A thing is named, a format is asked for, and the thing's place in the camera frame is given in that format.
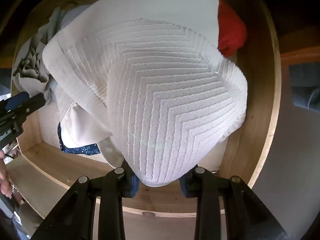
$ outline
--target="ribbed white cloth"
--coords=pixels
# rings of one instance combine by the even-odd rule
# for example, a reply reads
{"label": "ribbed white cloth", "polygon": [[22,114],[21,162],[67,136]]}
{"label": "ribbed white cloth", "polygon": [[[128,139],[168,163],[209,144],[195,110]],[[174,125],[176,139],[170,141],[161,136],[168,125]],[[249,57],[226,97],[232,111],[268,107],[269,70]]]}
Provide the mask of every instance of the ribbed white cloth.
{"label": "ribbed white cloth", "polygon": [[[129,19],[115,1],[126,5]],[[239,128],[247,82],[217,49],[217,17],[208,16],[207,23],[193,18],[197,13],[206,18],[208,2],[217,11],[219,0],[171,0],[167,10],[163,0],[133,1],[100,0],[89,7],[47,45],[44,63],[62,89],[110,129],[139,179],[159,187],[185,174]],[[160,19],[146,1],[162,9]],[[180,3],[190,6],[180,12]],[[172,8],[177,15],[168,13]],[[133,15],[148,17],[130,19]],[[89,24],[90,16],[96,18]]]}

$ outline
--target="human hand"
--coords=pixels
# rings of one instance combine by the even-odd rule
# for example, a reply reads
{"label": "human hand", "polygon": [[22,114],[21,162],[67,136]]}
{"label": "human hand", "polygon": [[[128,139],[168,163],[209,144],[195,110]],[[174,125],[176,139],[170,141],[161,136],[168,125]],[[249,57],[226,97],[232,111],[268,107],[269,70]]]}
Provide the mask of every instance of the human hand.
{"label": "human hand", "polygon": [[7,167],[4,164],[3,158],[4,158],[4,152],[3,150],[0,150],[0,191],[2,194],[4,194],[7,197],[11,197],[12,195],[12,186],[9,180],[9,175],[7,172]]}

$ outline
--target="metal bolt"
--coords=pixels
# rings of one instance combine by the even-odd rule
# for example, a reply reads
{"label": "metal bolt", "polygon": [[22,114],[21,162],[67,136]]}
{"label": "metal bolt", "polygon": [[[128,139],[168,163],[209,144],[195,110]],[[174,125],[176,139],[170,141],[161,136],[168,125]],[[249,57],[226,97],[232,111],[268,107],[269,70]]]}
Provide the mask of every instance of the metal bolt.
{"label": "metal bolt", "polygon": [[231,178],[231,180],[234,182],[234,183],[239,183],[241,181],[241,179],[238,177],[238,176],[233,176]]}
{"label": "metal bolt", "polygon": [[88,180],[88,178],[87,178],[86,176],[82,176],[82,177],[80,177],[80,178],[78,179],[78,181],[79,181],[80,183],[85,183],[85,182],[87,182],[87,180]]}
{"label": "metal bolt", "polygon": [[124,169],[122,169],[122,168],[116,168],[115,169],[115,173],[116,174],[121,174],[121,173],[123,173],[124,172]]}
{"label": "metal bolt", "polygon": [[196,173],[204,173],[204,168],[196,167]]}

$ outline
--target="red cloth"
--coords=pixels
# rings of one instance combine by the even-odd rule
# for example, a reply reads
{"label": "red cloth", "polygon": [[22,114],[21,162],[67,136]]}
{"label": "red cloth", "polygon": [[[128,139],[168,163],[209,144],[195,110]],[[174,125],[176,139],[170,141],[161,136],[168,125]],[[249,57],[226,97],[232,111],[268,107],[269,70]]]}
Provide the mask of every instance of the red cloth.
{"label": "red cloth", "polygon": [[231,56],[247,39],[247,28],[236,12],[220,0],[218,8],[218,50],[224,57]]}

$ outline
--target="gray wall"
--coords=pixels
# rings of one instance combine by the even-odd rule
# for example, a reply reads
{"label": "gray wall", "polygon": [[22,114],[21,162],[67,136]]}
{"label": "gray wall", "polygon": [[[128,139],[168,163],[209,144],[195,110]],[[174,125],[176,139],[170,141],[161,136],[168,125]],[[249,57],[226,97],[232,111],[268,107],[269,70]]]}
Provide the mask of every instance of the gray wall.
{"label": "gray wall", "polygon": [[291,103],[285,67],[276,133],[253,190],[291,239],[300,239],[320,210],[320,114]]}

